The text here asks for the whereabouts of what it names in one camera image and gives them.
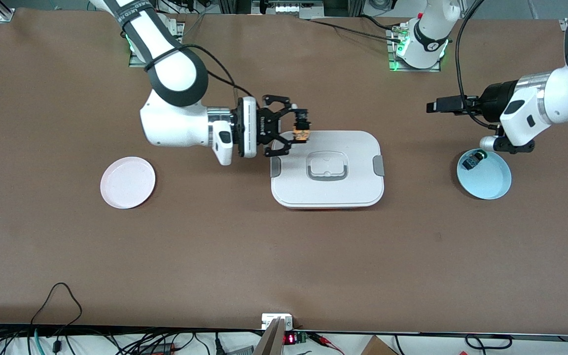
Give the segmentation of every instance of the tabletop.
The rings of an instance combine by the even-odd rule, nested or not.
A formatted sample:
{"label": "tabletop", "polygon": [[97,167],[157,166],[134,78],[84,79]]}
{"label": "tabletop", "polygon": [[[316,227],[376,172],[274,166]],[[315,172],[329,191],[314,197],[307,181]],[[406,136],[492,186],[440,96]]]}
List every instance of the tabletop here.
{"label": "tabletop", "polygon": [[[426,114],[458,92],[453,44],[442,72],[391,72],[382,40],[290,16],[203,18],[185,41],[239,85],[291,97],[314,130],[363,130],[381,145],[376,205],[291,211],[271,196],[264,157],[225,167],[209,148],[146,141],[150,84],[119,32],[101,12],[18,9],[0,24],[0,323],[28,322],[64,281],[80,324],[256,328],[261,313],[287,312],[306,329],[568,334],[568,124],[503,156],[507,195],[467,196],[458,157],[489,132]],[[561,67],[562,43],[556,21],[471,21],[466,93]],[[210,81],[203,104],[232,106],[232,90]],[[114,209],[101,176],[131,155],[155,168],[155,191]],[[37,321],[76,311],[61,290]]]}

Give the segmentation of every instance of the black cable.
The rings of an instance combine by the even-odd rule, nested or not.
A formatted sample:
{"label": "black cable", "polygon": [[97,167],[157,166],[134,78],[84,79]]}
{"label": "black cable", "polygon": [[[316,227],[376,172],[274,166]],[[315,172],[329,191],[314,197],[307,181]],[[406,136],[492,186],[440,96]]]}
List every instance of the black cable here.
{"label": "black cable", "polygon": [[67,292],[70,293],[71,299],[76,303],[76,305],[78,307],[78,315],[72,321],[67,323],[66,325],[61,326],[61,328],[59,328],[59,330],[57,330],[56,333],[60,333],[61,330],[63,330],[63,328],[65,328],[66,326],[70,326],[72,323],[74,323],[75,321],[80,319],[80,317],[83,315],[83,306],[81,306],[80,302],[76,299],[76,297],[74,297],[74,294],[72,293],[70,286],[67,285],[66,283],[55,283],[52,286],[52,289],[50,290],[49,294],[47,294],[47,298],[45,299],[45,302],[43,302],[43,305],[41,305],[41,307],[38,309],[38,311],[36,311],[36,313],[34,313],[34,316],[32,316],[32,319],[30,320],[30,325],[28,327],[28,333],[27,333],[27,336],[26,336],[27,343],[28,343],[28,354],[29,355],[31,355],[31,353],[32,353],[32,349],[30,349],[30,333],[32,332],[32,325],[34,324],[34,320],[39,315],[39,313],[41,313],[43,311],[43,308],[45,308],[45,306],[47,305],[47,302],[49,302],[49,299],[52,297],[52,293],[54,292],[54,290],[56,289],[56,287],[58,285],[63,285],[63,286],[65,286],[65,288],[67,288]]}
{"label": "black cable", "polygon": [[232,83],[232,82],[230,82],[230,81],[227,81],[227,80],[221,78],[220,76],[214,74],[213,72],[211,72],[211,71],[209,71],[209,70],[207,70],[207,73],[208,73],[210,76],[212,76],[214,79],[219,80],[219,81],[222,81],[223,83],[229,85],[230,87],[237,88],[238,90],[241,90],[242,92],[244,92],[244,93],[247,94],[248,96],[254,97],[253,95],[251,95],[251,92],[249,92],[249,91],[246,90],[245,88],[241,87],[240,85],[235,85],[234,83]]}
{"label": "black cable", "polygon": [[472,113],[472,111],[468,108],[468,103],[466,101],[466,95],[464,94],[464,84],[462,83],[462,77],[461,77],[462,76],[462,70],[460,69],[460,41],[462,40],[461,36],[464,33],[464,28],[466,27],[466,24],[468,23],[470,18],[475,14],[475,11],[481,6],[481,4],[483,2],[484,2],[484,0],[477,0],[475,2],[475,4],[473,4],[473,6],[468,10],[466,17],[464,18],[464,21],[462,22],[462,24],[460,26],[460,31],[457,33],[457,41],[455,43],[455,68],[457,70],[457,84],[460,88],[461,103],[464,105],[464,108],[466,109],[467,114],[470,116],[470,118],[473,121],[475,121],[480,126],[488,128],[490,130],[496,130],[496,128],[497,128],[496,125],[483,123],[482,121],[477,119],[477,117],[475,117],[475,115]]}
{"label": "black cable", "polygon": [[[471,344],[468,341],[469,339],[475,339],[479,343],[479,346],[474,346],[473,344]],[[470,346],[471,348],[473,348],[475,350],[481,350],[483,352],[483,355],[487,355],[485,353],[486,350],[505,350],[505,349],[511,347],[512,346],[512,337],[507,337],[506,339],[509,342],[507,344],[505,344],[504,346],[483,346],[483,342],[475,334],[467,334],[466,337],[464,337],[464,341],[466,342],[467,346]]]}
{"label": "black cable", "polygon": [[398,340],[398,336],[394,335],[394,338],[396,339],[396,346],[398,348],[398,352],[400,353],[400,355],[404,355],[404,352],[402,351],[402,348],[400,347],[400,342]]}
{"label": "black cable", "polygon": [[316,20],[309,20],[309,21],[312,22],[312,23],[318,23],[318,24],[324,25],[324,26],[334,27],[335,29],[340,29],[340,30],[352,32],[353,34],[357,34],[357,35],[361,35],[361,36],[368,36],[368,37],[371,37],[371,38],[378,38],[378,39],[382,39],[382,40],[388,40],[388,41],[394,42],[394,43],[400,43],[400,40],[397,39],[397,38],[388,38],[387,36],[378,36],[378,35],[368,34],[368,33],[365,33],[365,32],[348,29],[347,27],[343,27],[343,26],[339,26],[339,25],[333,25],[332,23],[327,23],[327,22],[321,22],[321,21],[316,21]]}
{"label": "black cable", "polygon": [[43,302],[43,305],[41,306],[41,308],[39,308],[38,311],[36,311],[36,313],[34,314],[34,317],[32,317],[32,320],[30,321],[30,325],[32,325],[34,323],[34,319],[36,319],[38,314],[43,310],[43,308],[45,308],[45,305],[47,305],[47,302],[49,301],[50,297],[52,296],[52,292],[54,292],[54,289],[58,285],[63,285],[63,286],[65,286],[65,288],[67,288],[67,292],[69,292],[71,300],[74,301],[74,303],[76,303],[76,306],[78,307],[78,315],[72,321],[70,321],[66,325],[61,326],[61,328],[56,330],[56,333],[55,333],[56,334],[56,341],[58,341],[58,337],[59,337],[61,331],[63,331],[63,329],[65,329],[67,326],[72,325],[75,321],[77,321],[78,319],[80,319],[80,317],[83,316],[83,306],[81,306],[80,302],[76,299],[76,297],[74,296],[73,292],[71,291],[71,288],[70,288],[69,285],[67,285],[66,283],[55,283],[52,286],[52,289],[50,290],[49,294],[47,295],[45,302]]}
{"label": "black cable", "polygon": [[142,335],[142,337],[138,341],[133,341],[130,344],[127,344],[126,346],[124,346],[124,349],[126,349],[125,350],[126,353],[133,354],[135,351],[139,351],[139,348],[142,345],[142,343],[144,343],[145,341],[149,341],[151,339],[154,339],[155,337],[156,337],[156,334],[154,334],[154,333],[153,334],[145,333],[144,335]]}
{"label": "black cable", "polygon": [[124,355],[124,349],[120,348],[120,345],[118,344],[117,340],[115,339],[115,337],[113,337],[113,334],[111,334],[109,332],[109,337],[111,337],[111,339],[113,339],[112,343],[113,345],[115,345],[115,347],[117,348],[117,351],[120,355]]}
{"label": "black cable", "polygon": [[185,343],[185,345],[183,345],[183,346],[182,346],[181,348],[179,348],[178,350],[181,350],[181,349],[185,348],[185,347],[188,346],[193,340],[194,340],[194,333],[192,333],[192,337],[190,338],[190,340],[187,341],[187,342]]}
{"label": "black cable", "polygon": [[218,332],[216,332],[214,344],[216,344],[216,355],[227,355],[225,349],[223,349],[223,344],[221,344],[220,338],[218,337]]}
{"label": "black cable", "polygon": [[369,16],[369,15],[364,14],[364,13],[363,13],[363,14],[360,14],[358,17],[367,18],[367,19],[370,20],[372,23],[374,23],[374,25],[376,25],[377,27],[380,27],[380,28],[383,29],[383,30],[389,30],[389,31],[391,31],[394,26],[399,26],[399,25],[400,25],[400,22],[399,22],[399,23],[394,23],[393,25],[385,26],[385,25],[383,25],[382,23],[377,22],[377,21],[376,21],[376,18],[373,18],[372,16]]}
{"label": "black cable", "polygon": [[70,349],[70,352],[72,353],[72,355],[76,355],[76,353],[74,352],[74,348],[71,347],[71,343],[70,343],[70,337],[69,335],[65,334],[65,341],[67,342],[67,346]]}
{"label": "black cable", "polygon": [[229,81],[221,78],[220,76],[214,74],[213,72],[211,72],[210,70],[208,70],[208,74],[212,77],[214,77],[214,79],[217,79],[219,81],[222,81],[223,83],[230,85],[233,88],[236,88],[238,90],[241,90],[242,92],[244,92],[245,94],[247,94],[248,96],[254,97],[253,95],[251,95],[251,93],[246,90],[245,88],[241,87],[240,85],[237,85],[236,82],[234,81],[234,78],[232,78],[232,75],[230,74],[229,70],[227,70],[227,68],[223,65],[223,63],[218,60],[218,58],[216,58],[216,56],[214,56],[214,54],[212,54],[209,50],[201,47],[200,45],[197,44],[193,44],[193,43],[187,43],[182,45],[182,47],[185,48],[196,48],[198,50],[200,50],[201,52],[207,54],[210,58],[212,58],[212,60],[214,60],[214,62],[216,62],[216,64],[221,67],[221,69],[223,69],[223,72],[225,72],[225,74],[227,75],[227,78],[229,78]]}
{"label": "black cable", "polygon": [[156,348],[162,343],[165,342],[165,339],[167,337],[170,337],[171,335],[173,335],[174,333],[167,333],[166,335],[162,334],[162,337],[160,337],[160,339],[157,339],[156,341],[152,342],[151,344],[149,344],[148,346],[146,346],[146,348],[144,349],[140,349],[139,353],[144,353],[146,350],[150,349],[151,353],[156,353]]}
{"label": "black cable", "polygon": [[205,349],[207,350],[207,355],[211,355],[210,354],[210,348],[208,348],[207,345],[205,345],[204,342],[201,341],[201,339],[199,339],[199,337],[196,336],[196,333],[192,333],[194,334],[194,339],[196,339],[196,341],[198,341],[199,343],[203,344],[203,346],[205,346]]}
{"label": "black cable", "polygon": [[4,348],[1,350],[0,355],[4,355],[6,353],[7,346],[9,346],[11,344],[11,342],[14,341],[14,338],[18,337],[21,332],[22,332],[22,330],[19,330],[16,334],[13,335],[13,337],[10,338],[10,341],[7,341],[4,344]]}

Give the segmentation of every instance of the gray floor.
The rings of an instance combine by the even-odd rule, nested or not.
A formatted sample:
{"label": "gray floor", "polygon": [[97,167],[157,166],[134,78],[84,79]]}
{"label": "gray floor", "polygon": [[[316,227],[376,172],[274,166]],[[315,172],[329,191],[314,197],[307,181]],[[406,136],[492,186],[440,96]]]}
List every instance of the gray floor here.
{"label": "gray floor", "polygon": [[[86,0],[52,0],[58,9],[84,10]],[[9,7],[53,9],[50,0],[4,0]],[[410,17],[423,11],[426,0],[398,0],[395,9],[383,13],[365,5],[365,13],[372,16]],[[492,19],[560,19],[568,16],[568,0],[486,0],[475,13],[475,18]]]}

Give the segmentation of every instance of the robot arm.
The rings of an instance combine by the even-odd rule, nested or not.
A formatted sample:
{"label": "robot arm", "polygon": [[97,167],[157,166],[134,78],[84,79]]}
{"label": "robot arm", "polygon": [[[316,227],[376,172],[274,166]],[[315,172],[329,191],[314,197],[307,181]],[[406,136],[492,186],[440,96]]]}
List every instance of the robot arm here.
{"label": "robot arm", "polygon": [[429,103],[426,111],[483,115],[496,128],[495,135],[480,141],[483,150],[530,152],[539,133],[568,122],[568,27],[564,51],[562,68],[490,85],[481,97],[467,97],[468,107],[459,96],[442,97]]}
{"label": "robot arm", "polygon": [[[234,144],[241,157],[253,158],[257,146],[273,140],[286,141],[277,153],[266,148],[267,156],[286,155],[294,143],[306,143],[310,123],[307,111],[290,109],[290,99],[282,98],[284,108],[273,122],[258,124],[259,112],[254,97],[239,99],[235,109],[205,107],[201,98],[208,87],[208,71],[203,61],[172,37],[148,0],[91,0],[98,9],[109,12],[126,33],[137,56],[147,63],[153,90],[140,110],[146,139],[157,146],[211,146],[220,164],[232,162]],[[282,115],[294,112],[293,140],[280,136]]]}

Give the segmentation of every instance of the white floor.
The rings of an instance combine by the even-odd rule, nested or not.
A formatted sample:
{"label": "white floor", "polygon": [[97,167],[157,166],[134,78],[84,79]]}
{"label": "white floor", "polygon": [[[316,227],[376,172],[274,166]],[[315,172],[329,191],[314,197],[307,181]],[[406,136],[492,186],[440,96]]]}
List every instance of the white floor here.
{"label": "white floor", "polygon": [[[345,355],[359,355],[367,345],[371,335],[357,334],[322,334],[329,339],[334,345],[338,346]],[[191,338],[191,333],[182,333],[176,337],[174,344],[177,347],[183,346]],[[214,345],[214,333],[198,333],[198,338],[207,344],[210,355],[215,355],[216,348]],[[116,336],[121,346],[137,341],[140,335],[120,335]],[[230,353],[248,346],[256,346],[260,337],[250,332],[232,332],[220,333],[220,341],[223,349]],[[380,338],[390,348],[398,353],[394,337],[391,335],[381,335]],[[63,341],[63,350],[59,355],[71,355],[72,352],[67,347],[65,340]],[[403,335],[399,337],[404,355],[459,355],[462,351],[467,355],[482,355],[481,351],[471,349],[464,343],[464,338],[448,338],[448,337],[422,337]],[[52,354],[52,344],[54,337],[39,339],[41,347],[46,355]],[[502,346],[507,341],[484,339],[485,346]],[[117,348],[104,337],[99,335],[79,335],[70,337],[70,343],[75,355],[117,355]],[[34,339],[30,339],[30,346],[33,355],[39,355],[38,348]],[[309,355],[339,355],[332,349],[318,346],[314,342],[308,341],[304,344],[296,344],[294,346],[284,346],[284,355],[299,355],[311,351]],[[27,339],[15,339],[6,349],[8,355],[28,355]],[[176,355],[207,355],[208,351],[203,344],[192,341],[190,344],[175,353]],[[505,350],[487,350],[487,355],[568,355],[568,342],[550,342],[550,341],[514,341],[509,349]]]}

